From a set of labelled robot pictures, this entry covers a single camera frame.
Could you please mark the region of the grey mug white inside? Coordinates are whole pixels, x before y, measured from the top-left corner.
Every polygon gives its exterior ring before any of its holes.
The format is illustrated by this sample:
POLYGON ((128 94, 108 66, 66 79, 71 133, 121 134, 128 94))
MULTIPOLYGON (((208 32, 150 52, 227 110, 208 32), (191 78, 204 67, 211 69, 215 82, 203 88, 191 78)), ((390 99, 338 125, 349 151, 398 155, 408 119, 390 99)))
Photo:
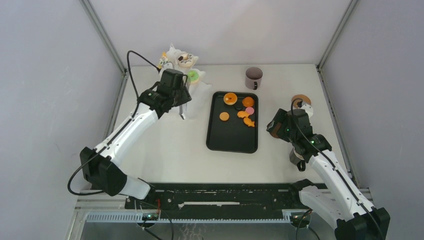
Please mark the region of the grey mug white inside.
POLYGON ((304 172, 306 170, 306 162, 301 155, 295 152, 293 148, 289 154, 289 160, 292 164, 294 164, 300 172, 304 172))

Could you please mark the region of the black sandwich cookie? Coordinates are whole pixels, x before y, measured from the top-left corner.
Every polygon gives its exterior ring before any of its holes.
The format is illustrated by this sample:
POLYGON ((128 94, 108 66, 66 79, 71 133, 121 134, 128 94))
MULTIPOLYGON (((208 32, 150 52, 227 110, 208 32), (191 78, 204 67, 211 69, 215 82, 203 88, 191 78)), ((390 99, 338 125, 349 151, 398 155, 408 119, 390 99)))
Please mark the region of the black sandwich cookie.
POLYGON ((236 102, 233 106, 234 106, 234 109, 237 111, 242 111, 244 107, 243 104, 239 102, 236 102))

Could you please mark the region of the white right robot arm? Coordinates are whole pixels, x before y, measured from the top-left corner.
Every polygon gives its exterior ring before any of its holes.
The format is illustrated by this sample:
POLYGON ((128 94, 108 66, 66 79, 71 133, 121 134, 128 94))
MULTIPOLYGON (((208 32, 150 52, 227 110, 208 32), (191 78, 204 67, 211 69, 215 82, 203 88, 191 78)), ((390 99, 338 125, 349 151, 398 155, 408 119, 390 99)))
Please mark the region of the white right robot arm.
POLYGON ((384 240, 390 223, 385 208, 376 208, 356 187, 340 165, 327 139, 313 132, 304 109, 279 109, 267 125, 274 138, 292 145, 289 159, 300 172, 312 168, 323 180, 332 199, 323 196, 308 179, 290 186, 289 203, 307 206, 325 220, 338 240, 384 240))

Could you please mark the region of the white chocolate drizzle donut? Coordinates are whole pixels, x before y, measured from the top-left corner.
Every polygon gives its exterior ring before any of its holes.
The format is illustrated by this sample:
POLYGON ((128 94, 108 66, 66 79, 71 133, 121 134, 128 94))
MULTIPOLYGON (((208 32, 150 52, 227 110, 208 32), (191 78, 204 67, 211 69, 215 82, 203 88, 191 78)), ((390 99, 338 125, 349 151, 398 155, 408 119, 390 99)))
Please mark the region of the white chocolate drizzle donut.
POLYGON ((177 64, 182 68, 190 68, 195 64, 195 56, 190 53, 182 53, 177 58, 177 64))

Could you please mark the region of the orange fish pastry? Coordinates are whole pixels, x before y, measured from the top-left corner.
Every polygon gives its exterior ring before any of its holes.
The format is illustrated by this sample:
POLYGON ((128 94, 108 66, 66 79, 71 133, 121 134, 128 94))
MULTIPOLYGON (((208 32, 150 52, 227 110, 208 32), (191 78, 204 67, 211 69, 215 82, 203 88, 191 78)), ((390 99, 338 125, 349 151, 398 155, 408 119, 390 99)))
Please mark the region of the orange fish pastry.
POLYGON ((244 117, 243 123, 248 127, 255 127, 255 122, 252 121, 249 117, 244 117))
POLYGON ((237 116, 239 118, 242 118, 243 119, 243 118, 248 118, 250 116, 250 114, 248 112, 246 112, 246 111, 239 111, 237 113, 237 116))

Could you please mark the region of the small orange cookie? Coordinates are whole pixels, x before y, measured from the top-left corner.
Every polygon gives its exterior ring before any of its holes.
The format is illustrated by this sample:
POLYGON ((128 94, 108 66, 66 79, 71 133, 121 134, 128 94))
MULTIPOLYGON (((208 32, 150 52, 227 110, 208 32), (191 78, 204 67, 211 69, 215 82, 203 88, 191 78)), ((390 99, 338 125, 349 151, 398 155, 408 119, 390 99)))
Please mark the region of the small orange cookie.
POLYGON ((229 113, 228 113, 228 112, 221 112, 221 113, 219 114, 219 119, 220 119, 221 121, 226 122, 226 121, 228 121, 228 120, 229 120, 229 118, 230 118, 230 115, 229 115, 229 113))

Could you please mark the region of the yellow cake slice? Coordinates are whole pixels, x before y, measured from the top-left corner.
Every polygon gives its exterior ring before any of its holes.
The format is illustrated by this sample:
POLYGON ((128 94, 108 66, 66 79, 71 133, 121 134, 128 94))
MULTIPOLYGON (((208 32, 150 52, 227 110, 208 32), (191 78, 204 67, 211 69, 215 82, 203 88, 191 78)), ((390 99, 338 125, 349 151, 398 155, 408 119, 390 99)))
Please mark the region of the yellow cake slice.
POLYGON ((162 69, 168 63, 169 63, 169 59, 167 57, 167 53, 163 52, 162 55, 161 55, 161 58, 159 59, 159 63, 157 65, 157 67, 159 69, 162 69))

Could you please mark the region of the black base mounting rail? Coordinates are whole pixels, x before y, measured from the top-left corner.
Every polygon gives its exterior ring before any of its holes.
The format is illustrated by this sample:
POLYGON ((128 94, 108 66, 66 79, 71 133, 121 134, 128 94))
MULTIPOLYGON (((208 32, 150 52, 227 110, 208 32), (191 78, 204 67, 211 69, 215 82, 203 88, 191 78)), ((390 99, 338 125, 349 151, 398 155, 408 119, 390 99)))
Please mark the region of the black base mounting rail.
POLYGON ((141 222, 291 222, 308 207, 291 183, 155 183, 143 200, 129 197, 118 209, 95 209, 89 219, 141 222))

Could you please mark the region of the brown round coaster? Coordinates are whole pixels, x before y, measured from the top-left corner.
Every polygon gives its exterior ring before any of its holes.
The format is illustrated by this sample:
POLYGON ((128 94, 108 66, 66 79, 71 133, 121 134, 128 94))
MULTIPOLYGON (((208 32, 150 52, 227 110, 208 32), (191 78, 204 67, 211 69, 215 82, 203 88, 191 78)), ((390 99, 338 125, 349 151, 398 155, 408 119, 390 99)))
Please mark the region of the brown round coaster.
POLYGON ((279 131, 279 128, 278 127, 274 127, 273 129, 271 129, 269 131, 269 133, 271 134, 272 137, 274 137, 276 139, 279 139, 280 137, 278 135, 278 131, 279 131))

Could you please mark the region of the pink macaron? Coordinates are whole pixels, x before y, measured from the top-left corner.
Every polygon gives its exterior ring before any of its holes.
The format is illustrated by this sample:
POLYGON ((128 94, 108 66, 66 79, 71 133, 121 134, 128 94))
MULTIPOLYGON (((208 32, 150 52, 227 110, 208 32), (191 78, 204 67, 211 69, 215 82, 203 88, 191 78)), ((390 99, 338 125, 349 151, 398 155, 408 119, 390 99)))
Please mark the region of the pink macaron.
POLYGON ((253 107, 247 107, 245 112, 249 115, 253 115, 255 113, 255 109, 253 107))

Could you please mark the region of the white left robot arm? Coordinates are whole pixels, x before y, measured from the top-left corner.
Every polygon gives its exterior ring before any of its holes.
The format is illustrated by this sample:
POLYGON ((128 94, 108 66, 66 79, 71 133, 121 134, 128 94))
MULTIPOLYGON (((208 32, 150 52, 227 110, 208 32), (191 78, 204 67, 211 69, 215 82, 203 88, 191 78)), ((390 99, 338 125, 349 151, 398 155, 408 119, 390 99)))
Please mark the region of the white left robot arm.
POLYGON ((188 76, 175 69, 162 72, 160 81, 138 97, 128 117, 108 137, 94 148, 80 152, 82 175, 86 181, 109 196, 124 195, 136 198, 149 209, 157 196, 151 186, 138 177, 125 174, 120 166, 136 140, 165 113, 191 101, 187 87, 188 76))

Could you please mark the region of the green frosted donut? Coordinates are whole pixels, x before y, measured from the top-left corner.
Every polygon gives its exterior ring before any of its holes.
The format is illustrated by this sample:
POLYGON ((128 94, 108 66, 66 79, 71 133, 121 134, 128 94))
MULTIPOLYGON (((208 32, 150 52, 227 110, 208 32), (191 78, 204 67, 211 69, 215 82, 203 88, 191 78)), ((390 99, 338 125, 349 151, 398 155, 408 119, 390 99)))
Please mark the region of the green frosted donut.
POLYGON ((187 72, 187 80, 189 81, 190 84, 195 84, 200 80, 200 74, 197 70, 189 70, 187 72))

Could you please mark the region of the orange glazed donut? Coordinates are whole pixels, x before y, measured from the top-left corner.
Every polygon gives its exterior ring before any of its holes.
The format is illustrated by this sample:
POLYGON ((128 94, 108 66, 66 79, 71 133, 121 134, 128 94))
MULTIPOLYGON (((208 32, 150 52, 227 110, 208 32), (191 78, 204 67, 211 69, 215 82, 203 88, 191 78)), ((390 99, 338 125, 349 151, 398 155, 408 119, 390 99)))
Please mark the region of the orange glazed donut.
POLYGON ((238 96, 234 92, 227 92, 223 96, 223 101, 226 105, 232 106, 238 101, 238 96))

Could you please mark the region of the black serving tray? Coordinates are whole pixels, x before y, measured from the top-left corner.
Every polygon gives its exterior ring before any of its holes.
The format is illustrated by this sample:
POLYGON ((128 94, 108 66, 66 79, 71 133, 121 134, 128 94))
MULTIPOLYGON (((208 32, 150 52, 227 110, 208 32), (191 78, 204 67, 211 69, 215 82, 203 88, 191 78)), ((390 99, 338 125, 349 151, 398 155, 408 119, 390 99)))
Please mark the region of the black serving tray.
POLYGON ((258 149, 258 126, 259 126, 259 99, 253 93, 236 92, 237 103, 242 104, 246 97, 252 97, 254 103, 254 114, 249 118, 255 122, 255 127, 244 124, 243 119, 237 116, 239 111, 234 109, 234 105, 224 103, 223 97, 226 91, 217 91, 212 95, 209 121, 206 135, 206 146, 212 151, 233 152, 253 154, 258 149), (229 113, 229 120, 222 121, 220 113, 229 113))

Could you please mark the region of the white three-tier dessert stand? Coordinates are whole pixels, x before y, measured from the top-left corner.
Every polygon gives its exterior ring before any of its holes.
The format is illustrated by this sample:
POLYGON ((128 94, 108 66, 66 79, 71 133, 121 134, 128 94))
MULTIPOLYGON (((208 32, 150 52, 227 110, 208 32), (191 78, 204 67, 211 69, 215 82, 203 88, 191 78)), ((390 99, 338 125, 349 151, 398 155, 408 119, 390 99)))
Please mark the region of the white three-tier dessert stand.
MULTIPOLYGON (((189 87, 189 93, 191 96, 191 101, 187 103, 187 110, 186 110, 186 119, 193 120, 197 117, 198 112, 202 109, 204 104, 206 103, 206 98, 208 94, 212 92, 212 85, 207 84, 204 82, 206 72, 201 71, 197 68, 195 68, 195 64, 199 60, 199 57, 195 56, 195 63, 191 67, 180 67, 177 63, 177 58, 183 54, 183 53, 189 53, 186 51, 182 51, 180 49, 175 48, 175 46, 171 43, 169 50, 166 52, 167 58, 169 62, 173 64, 174 69, 180 71, 187 75, 188 71, 190 70, 196 70, 200 74, 200 80, 197 83, 190 84, 189 87)), ((164 70, 160 69, 159 75, 161 76, 164 70)), ((170 111, 172 114, 179 114, 179 106, 172 108, 170 111)))

